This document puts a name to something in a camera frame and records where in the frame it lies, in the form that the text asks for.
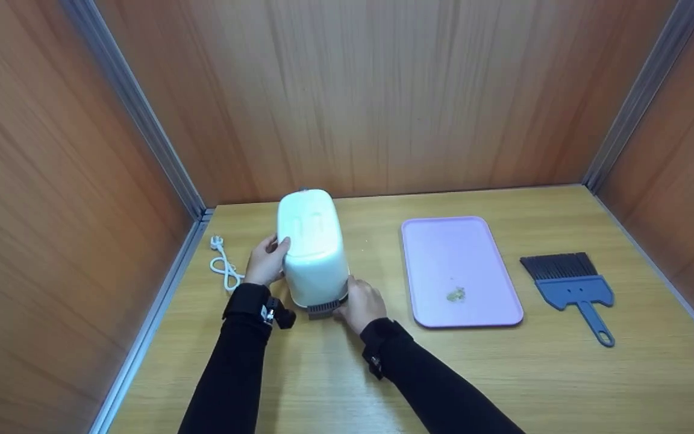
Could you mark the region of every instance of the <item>wooden table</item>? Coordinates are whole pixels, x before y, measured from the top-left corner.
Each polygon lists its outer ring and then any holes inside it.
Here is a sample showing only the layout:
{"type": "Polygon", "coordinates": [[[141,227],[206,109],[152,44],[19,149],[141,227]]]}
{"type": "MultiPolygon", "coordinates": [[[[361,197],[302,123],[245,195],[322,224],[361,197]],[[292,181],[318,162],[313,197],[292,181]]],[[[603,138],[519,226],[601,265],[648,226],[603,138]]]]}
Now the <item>wooden table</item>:
{"type": "MultiPolygon", "coordinates": [[[[350,269],[380,288],[391,318],[527,432],[694,432],[694,322],[581,186],[336,201],[350,269]],[[408,300],[399,228],[415,217],[480,215],[524,307],[515,328],[426,330],[408,300]],[[615,293],[599,307],[617,340],[604,348],[577,309],[556,311],[520,256],[586,251],[615,293]]],[[[240,270],[275,229],[277,204],[220,206],[116,415],[112,432],[176,432],[227,302],[208,237],[240,270]]],[[[283,284],[273,286],[283,294],[283,284]]],[[[272,334],[258,432],[425,432],[388,381],[366,371],[358,339],[331,319],[272,334]]]]}

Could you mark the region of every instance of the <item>black wrist mount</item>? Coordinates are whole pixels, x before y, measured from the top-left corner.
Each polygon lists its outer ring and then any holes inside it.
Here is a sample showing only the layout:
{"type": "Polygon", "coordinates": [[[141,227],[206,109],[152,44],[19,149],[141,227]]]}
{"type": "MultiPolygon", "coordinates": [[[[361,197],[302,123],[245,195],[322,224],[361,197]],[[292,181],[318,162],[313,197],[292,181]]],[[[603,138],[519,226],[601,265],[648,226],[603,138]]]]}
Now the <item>black wrist mount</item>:
{"type": "Polygon", "coordinates": [[[273,297],[267,286],[254,283],[243,283],[234,290],[221,319],[236,314],[258,318],[270,327],[277,321],[281,329],[294,327],[296,322],[294,311],[286,309],[279,298],[273,297]]]}
{"type": "Polygon", "coordinates": [[[389,318],[380,318],[371,321],[363,332],[360,333],[360,338],[366,344],[363,350],[363,359],[369,364],[369,372],[374,374],[377,379],[382,379],[382,359],[380,358],[380,349],[382,345],[389,339],[396,336],[407,336],[412,339],[411,335],[396,321],[391,321],[389,318]]]}

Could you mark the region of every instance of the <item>hand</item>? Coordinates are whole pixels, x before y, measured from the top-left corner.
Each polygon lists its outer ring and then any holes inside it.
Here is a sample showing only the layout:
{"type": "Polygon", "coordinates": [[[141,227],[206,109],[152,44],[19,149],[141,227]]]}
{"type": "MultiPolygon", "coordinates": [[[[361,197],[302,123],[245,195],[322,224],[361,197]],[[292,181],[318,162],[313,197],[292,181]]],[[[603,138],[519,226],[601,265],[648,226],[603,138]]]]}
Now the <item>hand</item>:
{"type": "Polygon", "coordinates": [[[387,318],[387,308],[382,294],[364,280],[347,278],[347,303],[334,310],[337,319],[344,319],[353,332],[360,335],[371,321],[387,318]]]}
{"type": "Polygon", "coordinates": [[[245,283],[269,286],[283,277],[283,259],[291,248],[291,239],[286,237],[278,244],[278,235],[271,234],[257,245],[248,258],[245,268],[245,283]]]}

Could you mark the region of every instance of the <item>crumbs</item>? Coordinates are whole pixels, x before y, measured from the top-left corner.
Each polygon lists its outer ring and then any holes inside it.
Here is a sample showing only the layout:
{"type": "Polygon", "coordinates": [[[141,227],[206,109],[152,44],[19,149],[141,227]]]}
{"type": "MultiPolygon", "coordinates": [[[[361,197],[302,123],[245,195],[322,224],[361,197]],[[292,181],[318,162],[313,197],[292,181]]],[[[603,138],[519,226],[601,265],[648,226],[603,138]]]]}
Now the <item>crumbs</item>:
{"type": "Polygon", "coordinates": [[[446,299],[452,303],[464,303],[465,288],[462,288],[462,286],[457,286],[457,288],[455,288],[454,291],[452,291],[449,294],[446,294],[446,299]]]}

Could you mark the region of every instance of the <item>wood panel wall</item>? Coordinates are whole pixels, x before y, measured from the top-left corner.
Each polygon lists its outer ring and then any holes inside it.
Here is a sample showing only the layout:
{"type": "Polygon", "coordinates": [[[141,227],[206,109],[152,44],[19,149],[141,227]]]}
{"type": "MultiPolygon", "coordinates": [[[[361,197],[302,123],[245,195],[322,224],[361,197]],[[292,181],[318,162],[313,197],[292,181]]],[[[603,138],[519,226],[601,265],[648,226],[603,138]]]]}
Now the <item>wood panel wall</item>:
{"type": "Polygon", "coordinates": [[[673,0],[98,0],[207,205],[581,181],[673,0]]]}
{"type": "Polygon", "coordinates": [[[88,431],[189,225],[58,3],[0,0],[0,433],[88,431]]]}
{"type": "Polygon", "coordinates": [[[694,307],[694,35],[601,198],[694,307]]]}

